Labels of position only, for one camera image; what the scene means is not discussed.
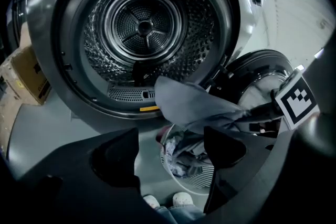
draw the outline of cardboard box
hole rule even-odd
[[[27,23],[21,28],[20,47],[1,65],[0,76],[23,104],[42,105],[50,92],[31,46]]]

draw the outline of shoe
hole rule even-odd
[[[158,200],[153,195],[146,195],[143,199],[149,204],[153,209],[160,207]]]
[[[193,198],[188,193],[176,193],[173,196],[174,206],[193,205]]]

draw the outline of yellow label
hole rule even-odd
[[[19,81],[19,80],[16,80],[16,84],[21,88],[21,89],[24,89],[25,88],[25,86],[22,84],[22,82],[21,81]]]
[[[140,108],[140,111],[151,111],[151,110],[157,110],[159,109],[158,106],[147,106],[146,108]]]

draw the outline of jeans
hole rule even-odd
[[[161,206],[156,211],[171,224],[186,224],[205,215],[194,205],[173,206],[168,209]]]

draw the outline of laundry basket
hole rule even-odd
[[[162,139],[161,139],[161,144],[165,145],[167,139],[175,132],[177,131],[186,131],[185,129],[181,129],[177,125],[173,124],[171,127],[167,128],[166,131],[164,132]],[[202,173],[189,177],[189,178],[178,178],[173,175],[173,173],[170,171],[166,155],[165,155],[165,150],[164,146],[161,148],[160,151],[160,157],[161,157],[161,163],[165,170],[171,175],[171,177],[188,193],[195,194],[195,195],[208,195],[211,182],[212,182],[212,177],[214,174],[214,166],[209,165],[209,166],[202,166]]]

